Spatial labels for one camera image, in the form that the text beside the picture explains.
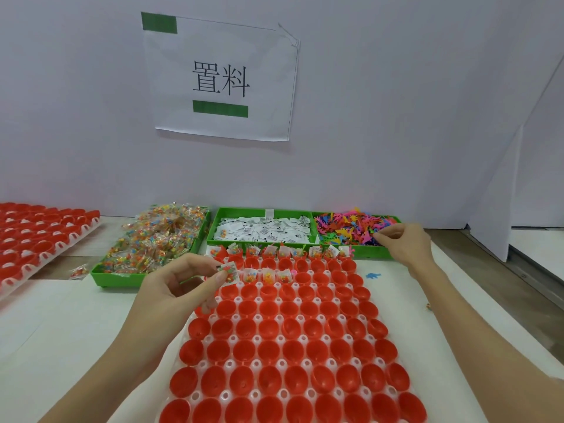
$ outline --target paper sign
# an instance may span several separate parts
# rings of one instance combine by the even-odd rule
[[[287,141],[299,41],[278,30],[142,13],[157,129]]]

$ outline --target person's left hand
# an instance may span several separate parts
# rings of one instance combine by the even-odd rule
[[[145,277],[110,347],[114,353],[126,356],[136,372],[136,385],[159,366],[169,343],[198,306],[205,313],[217,306],[215,291],[227,278],[227,272],[218,272],[218,267],[213,258],[186,254]]]

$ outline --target person's right arm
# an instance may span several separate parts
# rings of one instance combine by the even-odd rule
[[[418,224],[374,234],[425,292],[448,344],[490,423],[564,422],[564,386],[497,333],[434,262],[431,240]]]

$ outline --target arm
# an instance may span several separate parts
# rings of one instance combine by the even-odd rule
[[[434,262],[418,224],[395,224],[375,239],[407,266],[490,423],[564,421],[564,387],[519,353],[468,304]]]
[[[202,305],[209,313],[217,305],[215,291],[227,277],[217,265],[212,258],[187,254],[147,275],[108,350],[39,423],[108,421],[157,368],[194,309]],[[202,282],[196,275],[211,277]]]

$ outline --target green tray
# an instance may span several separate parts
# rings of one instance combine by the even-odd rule
[[[329,213],[325,212],[312,212],[313,217]],[[397,222],[401,222],[397,216],[393,215],[374,215],[374,216],[387,216],[393,218]],[[390,251],[384,246],[371,246],[371,245],[352,245],[354,249],[354,259],[393,259],[390,255]]]
[[[200,231],[198,232],[198,237],[196,237],[190,247],[190,253],[197,254],[200,250],[200,246],[202,241],[205,238],[205,233],[210,225],[210,221],[212,220],[212,213],[208,211],[204,222],[200,227]],[[92,277],[94,277],[94,281],[98,286],[103,288],[130,288],[130,287],[140,287],[141,282],[143,282],[143,278],[145,278],[145,273],[132,273],[130,275],[120,275],[117,273],[106,273],[104,272],[102,265],[98,263],[96,267],[90,272]]]
[[[215,234],[215,230],[217,229],[217,226],[219,226],[219,222],[221,221],[222,218],[238,218],[240,216],[250,218],[251,216],[264,216],[265,210],[266,209],[257,209],[252,207],[220,207],[217,213],[215,214],[215,219],[213,220],[213,223],[211,224],[212,226],[210,227],[210,232],[208,234],[208,245],[213,245],[213,246],[223,245],[226,248],[234,242],[232,240],[215,240],[213,238]],[[307,245],[306,249],[308,250],[311,245],[315,244],[316,239],[319,237],[317,232],[317,226],[315,224],[315,220],[311,212],[289,211],[284,209],[274,210],[274,218],[299,218],[302,215],[306,216],[311,221],[309,243],[307,244],[285,243],[285,245],[288,246],[289,248],[302,248],[304,245]],[[267,242],[243,242],[243,241],[236,241],[236,242],[241,245],[241,247],[243,248],[243,252],[246,250],[247,245],[266,246],[271,244]]]

